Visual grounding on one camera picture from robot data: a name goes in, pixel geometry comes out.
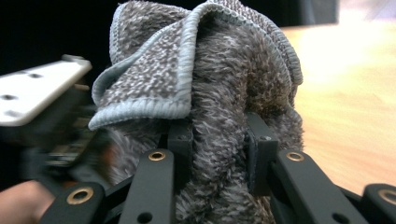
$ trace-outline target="skin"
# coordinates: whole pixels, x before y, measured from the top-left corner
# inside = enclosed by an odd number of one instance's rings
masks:
[[[0,192],[0,223],[36,224],[54,196],[36,181],[27,181]]]

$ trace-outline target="gray fabric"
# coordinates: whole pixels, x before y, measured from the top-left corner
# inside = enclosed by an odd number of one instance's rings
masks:
[[[179,223],[273,223],[267,198],[245,180],[244,111],[258,113],[281,149],[302,149],[293,108],[302,83],[298,58],[267,18],[235,0],[187,11],[128,2],[114,16],[114,63],[94,83],[90,127],[113,130],[114,183],[132,175],[169,119],[193,125],[193,178],[177,195]]]

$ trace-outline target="light wood surface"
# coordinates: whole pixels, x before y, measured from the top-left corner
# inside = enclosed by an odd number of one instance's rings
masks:
[[[300,58],[304,150],[337,185],[396,186],[396,21],[284,29]]]

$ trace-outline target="blurry mechanical device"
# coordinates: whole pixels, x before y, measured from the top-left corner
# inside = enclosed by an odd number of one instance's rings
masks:
[[[111,187],[79,159],[97,135],[86,129],[94,108],[84,106],[85,93],[75,86],[90,67],[66,56],[0,78],[2,141],[46,153],[35,178],[57,198],[40,223],[175,223],[174,194],[191,178],[191,124],[169,121],[158,148],[140,156],[135,175]],[[335,186],[303,152],[279,151],[257,114],[247,112],[247,125],[249,191],[271,197],[276,223],[396,223],[395,187],[373,184],[355,195]],[[79,183],[64,189],[58,180],[66,176]]]

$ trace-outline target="dark background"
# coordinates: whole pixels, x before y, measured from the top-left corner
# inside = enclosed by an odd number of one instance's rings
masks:
[[[109,27],[118,3],[114,0],[0,1],[0,75],[59,61],[63,54],[91,61],[85,76],[92,85],[110,66]],[[193,9],[204,1],[155,1]],[[336,1],[243,0],[278,26],[335,22]],[[0,190],[20,181],[22,149],[0,142]]]

